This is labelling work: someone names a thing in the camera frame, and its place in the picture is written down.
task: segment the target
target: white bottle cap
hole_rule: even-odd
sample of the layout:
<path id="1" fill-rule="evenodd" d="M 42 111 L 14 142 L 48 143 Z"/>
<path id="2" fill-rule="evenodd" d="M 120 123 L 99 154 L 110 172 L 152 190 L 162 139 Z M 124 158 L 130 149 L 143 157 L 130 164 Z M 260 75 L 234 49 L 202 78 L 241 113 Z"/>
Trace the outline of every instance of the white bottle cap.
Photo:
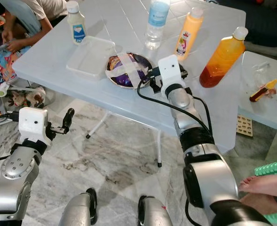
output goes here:
<path id="1" fill-rule="evenodd" d="M 244 40 L 248 34 L 248 30 L 245 27 L 237 27 L 233 33 L 235 39 Z"/>
<path id="2" fill-rule="evenodd" d="M 69 13 L 79 12 L 79 4 L 76 1 L 68 1 L 66 3 L 66 8 Z"/>
<path id="3" fill-rule="evenodd" d="M 202 8 L 199 7 L 194 7 L 191 10 L 190 15 L 194 18 L 201 18 L 204 14 L 204 10 Z"/>

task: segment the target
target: toe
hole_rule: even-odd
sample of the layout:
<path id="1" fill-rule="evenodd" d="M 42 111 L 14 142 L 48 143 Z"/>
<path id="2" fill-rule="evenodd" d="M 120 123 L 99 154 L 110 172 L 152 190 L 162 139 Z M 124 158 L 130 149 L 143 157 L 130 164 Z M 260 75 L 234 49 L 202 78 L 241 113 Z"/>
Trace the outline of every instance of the toe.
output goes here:
<path id="1" fill-rule="evenodd" d="M 247 180 L 248 180 L 248 181 L 251 181 L 251 180 L 253 180 L 253 179 L 255 179 L 255 178 L 256 178 L 256 176 L 251 176 L 251 177 L 248 177 Z"/>
<path id="2" fill-rule="evenodd" d="M 240 186 L 238 187 L 238 191 L 240 192 L 249 192 L 249 185 L 244 183 L 244 184 L 240 184 Z"/>

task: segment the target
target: bottle label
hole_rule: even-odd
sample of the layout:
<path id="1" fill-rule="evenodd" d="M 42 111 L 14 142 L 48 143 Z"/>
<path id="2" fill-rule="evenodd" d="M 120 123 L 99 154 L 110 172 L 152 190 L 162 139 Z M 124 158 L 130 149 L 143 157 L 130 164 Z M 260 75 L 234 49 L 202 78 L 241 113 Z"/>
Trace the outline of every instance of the bottle label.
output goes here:
<path id="1" fill-rule="evenodd" d="M 166 23 L 169 12 L 169 5 L 163 2 L 156 2 L 150 7 L 149 24 L 155 27 L 162 27 Z"/>
<path id="2" fill-rule="evenodd" d="M 80 43 L 85 38 L 85 31 L 82 24 L 73 25 L 73 39 Z"/>
<path id="3" fill-rule="evenodd" d="M 183 56 L 186 53 L 187 45 L 189 43 L 189 40 L 191 38 L 191 33 L 187 31 L 183 31 L 176 49 L 176 52 L 178 55 Z"/>

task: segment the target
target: small table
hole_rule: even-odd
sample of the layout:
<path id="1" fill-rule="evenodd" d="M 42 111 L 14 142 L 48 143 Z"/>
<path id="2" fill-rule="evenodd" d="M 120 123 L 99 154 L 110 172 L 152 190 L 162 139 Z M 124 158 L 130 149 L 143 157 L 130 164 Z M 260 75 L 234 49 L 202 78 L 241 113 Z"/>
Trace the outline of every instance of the small table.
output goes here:
<path id="1" fill-rule="evenodd" d="M 245 12 L 197 0 L 173 0 L 162 44 L 157 51 L 148 51 L 144 48 L 144 33 L 149 4 L 150 0 L 86 0 L 80 4 L 80 10 L 85 15 L 89 35 L 112 40 L 117 50 L 139 53 L 157 63 L 159 59 L 173 54 L 186 13 L 192 7 L 203 8 L 203 25 L 190 56 L 182 63 L 189 71 L 185 82 L 195 96 L 208 104 L 214 138 L 220 151 L 232 149 L 235 146 L 240 70 L 233 67 L 229 75 L 212 89 L 201 87 L 198 78 L 221 38 L 230 36 L 238 26 L 244 26 Z M 66 69 L 66 63 L 75 49 L 65 18 L 19 58 L 13 68 L 20 78 L 176 136 L 168 107 L 141 99 L 136 91 L 119 88 L 107 79 L 89 82 L 73 76 Z M 154 96 L 151 88 L 143 89 L 142 93 L 159 97 Z M 206 121 L 202 105 L 197 103 L 196 108 Z"/>
<path id="2" fill-rule="evenodd" d="M 239 113 L 258 121 L 264 125 L 277 129 L 277 93 L 269 97 L 262 97 L 257 102 L 250 102 L 249 97 L 257 91 L 257 81 L 254 65 L 268 62 L 267 72 L 263 74 L 263 81 L 277 79 L 277 60 L 246 51 L 242 62 L 242 82 L 240 86 Z"/>

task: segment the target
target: mayonnaise bottle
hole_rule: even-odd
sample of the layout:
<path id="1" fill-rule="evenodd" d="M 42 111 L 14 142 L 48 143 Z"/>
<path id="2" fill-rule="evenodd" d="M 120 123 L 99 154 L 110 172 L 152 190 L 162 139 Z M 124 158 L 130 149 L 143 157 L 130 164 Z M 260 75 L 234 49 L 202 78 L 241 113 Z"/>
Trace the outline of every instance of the mayonnaise bottle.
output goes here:
<path id="1" fill-rule="evenodd" d="M 79 45 L 86 36 L 85 17 L 80 13 L 79 4 L 76 1 L 68 1 L 66 8 L 68 11 L 67 22 L 71 27 L 73 42 Z"/>

